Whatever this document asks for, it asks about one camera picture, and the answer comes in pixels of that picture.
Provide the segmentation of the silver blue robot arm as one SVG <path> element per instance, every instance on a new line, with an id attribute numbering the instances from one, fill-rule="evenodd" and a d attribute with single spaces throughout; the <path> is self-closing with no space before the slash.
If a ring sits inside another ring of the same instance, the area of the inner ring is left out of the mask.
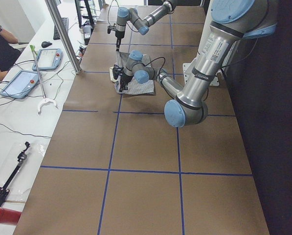
<path id="1" fill-rule="evenodd" d="M 148 33 L 149 28 L 157 21 L 165 15 L 172 14 L 177 4 L 177 0 L 163 0 L 162 5 L 147 15 L 144 19 L 138 15 L 136 8 L 119 7 L 116 23 L 114 25 L 109 25 L 107 29 L 108 34 L 110 34 L 111 31 L 115 32 L 116 51 L 119 51 L 121 40 L 125 36 L 127 22 L 131 22 L 131 24 L 137 29 L 137 32 L 141 35 L 145 35 Z"/>
<path id="2" fill-rule="evenodd" d="M 154 69 L 142 62 L 140 51 L 132 51 L 123 66 L 114 66 L 112 75 L 120 91 L 132 80 L 143 84 L 157 81 L 170 95 L 164 107 L 167 122 L 173 127 L 198 124 L 207 117 L 202 97 L 217 71 L 222 67 L 232 45 L 241 39 L 266 37 L 275 32 L 278 1 L 276 0 L 215 0 L 210 6 L 210 33 L 202 51 L 188 67 L 185 85 L 172 79 L 163 69 Z"/>

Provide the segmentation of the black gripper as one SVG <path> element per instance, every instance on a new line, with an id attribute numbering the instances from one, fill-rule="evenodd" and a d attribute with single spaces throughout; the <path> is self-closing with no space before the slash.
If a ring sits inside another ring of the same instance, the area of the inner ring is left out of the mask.
<path id="1" fill-rule="evenodd" d="M 125 36 L 125 26 L 117 24 L 117 23 L 114 23 L 113 25 L 109 25 L 108 28 L 107 28 L 107 33 L 108 34 L 110 34 L 111 31 L 115 32 L 115 36 L 117 38 L 116 39 L 116 51 L 119 52 L 120 46 L 121 46 L 121 40 Z"/>
<path id="2" fill-rule="evenodd" d="M 117 85 L 115 86 L 117 93 L 122 93 L 128 90 L 128 84 L 131 82 L 133 76 L 131 71 L 127 69 L 126 66 L 120 67 L 114 64 L 112 75 L 117 82 Z"/>

